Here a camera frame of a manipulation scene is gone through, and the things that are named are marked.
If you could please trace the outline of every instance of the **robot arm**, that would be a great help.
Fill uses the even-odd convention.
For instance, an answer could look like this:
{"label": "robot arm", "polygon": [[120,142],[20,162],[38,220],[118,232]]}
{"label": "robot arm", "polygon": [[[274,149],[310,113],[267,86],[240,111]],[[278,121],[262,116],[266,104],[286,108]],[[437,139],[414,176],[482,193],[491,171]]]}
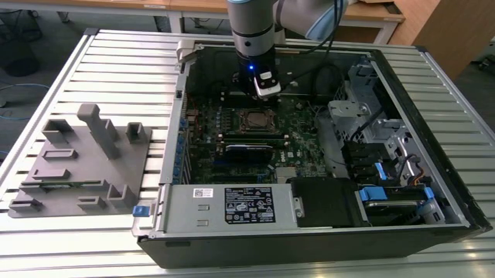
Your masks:
{"label": "robot arm", "polygon": [[[338,0],[347,7],[347,0]],[[259,98],[280,93],[275,68],[275,28],[315,41],[334,30],[334,0],[227,0],[239,57],[239,87]]]}

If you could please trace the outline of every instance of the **blue latch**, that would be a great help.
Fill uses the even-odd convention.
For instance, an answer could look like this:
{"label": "blue latch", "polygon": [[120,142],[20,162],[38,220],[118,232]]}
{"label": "blue latch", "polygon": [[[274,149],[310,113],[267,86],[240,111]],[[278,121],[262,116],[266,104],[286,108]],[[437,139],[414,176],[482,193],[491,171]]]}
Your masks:
{"label": "blue latch", "polygon": [[386,190],[380,186],[368,186],[359,190],[362,201],[383,201],[387,200]]}
{"label": "blue latch", "polygon": [[148,217],[150,216],[150,207],[148,206],[134,206],[132,216],[135,216],[135,217]]}
{"label": "blue latch", "polygon": [[376,162],[375,167],[376,167],[378,173],[380,174],[380,179],[386,181],[387,180],[387,175],[386,175],[386,171],[384,171],[384,167],[383,167],[382,163]]}
{"label": "blue latch", "polygon": [[435,198],[435,193],[434,193],[434,191],[431,190],[430,187],[425,188],[425,193],[426,193],[426,197],[429,198],[429,200]]}

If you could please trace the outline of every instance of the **blue cable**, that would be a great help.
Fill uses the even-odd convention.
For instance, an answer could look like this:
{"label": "blue cable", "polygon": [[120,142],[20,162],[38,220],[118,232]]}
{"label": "blue cable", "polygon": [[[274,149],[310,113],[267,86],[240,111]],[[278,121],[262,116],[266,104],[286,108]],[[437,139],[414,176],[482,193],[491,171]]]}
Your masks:
{"label": "blue cable", "polygon": [[43,87],[43,88],[46,88],[46,89],[50,89],[50,87],[48,87],[47,85],[43,85],[43,84],[36,84],[36,83],[23,83],[23,84],[12,84],[12,85],[8,85],[8,86],[0,88],[0,91],[4,90],[4,89],[8,89],[8,88],[16,87],[16,86],[27,86],[27,87],[32,86],[32,87]]}
{"label": "blue cable", "polygon": [[10,117],[0,116],[0,119],[6,119],[6,120],[30,120],[31,118],[10,118]]}

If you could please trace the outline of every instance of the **power supply label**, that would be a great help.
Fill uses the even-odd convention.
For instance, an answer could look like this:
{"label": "power supply label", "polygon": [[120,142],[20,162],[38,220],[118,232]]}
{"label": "power supply label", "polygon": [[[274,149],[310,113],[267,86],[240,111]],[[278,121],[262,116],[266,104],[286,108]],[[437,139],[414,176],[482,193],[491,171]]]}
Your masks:
{"label": "power supply label", "polygon": [[275,222],[271,187],[226,188],[226,222],[228,224]]}

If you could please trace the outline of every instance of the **white label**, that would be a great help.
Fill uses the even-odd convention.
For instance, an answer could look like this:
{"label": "white label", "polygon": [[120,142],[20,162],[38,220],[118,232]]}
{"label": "white label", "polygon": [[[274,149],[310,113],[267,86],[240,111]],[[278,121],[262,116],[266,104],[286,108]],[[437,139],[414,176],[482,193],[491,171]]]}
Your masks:
{"label": "white label", "polygon": [[194,198],[214,198],[212,188],[195,188]]}
{"label": "white label", "polygon": [[260,78],[262,78],[263,80],[270,79],[270,78],[271,78],[271,72],[270,72],[270,71],[263,72],[263,73],[260,74]]}
{"label": "white label", "polygon": [[152,9],[164,9],[166,6],[163,5],[144,5],[146,8],[152,8]]}
{"label": "white label", "polygon": [[390,19],[390,18],[384,18],[384,21],[402,21],[402,19]]}

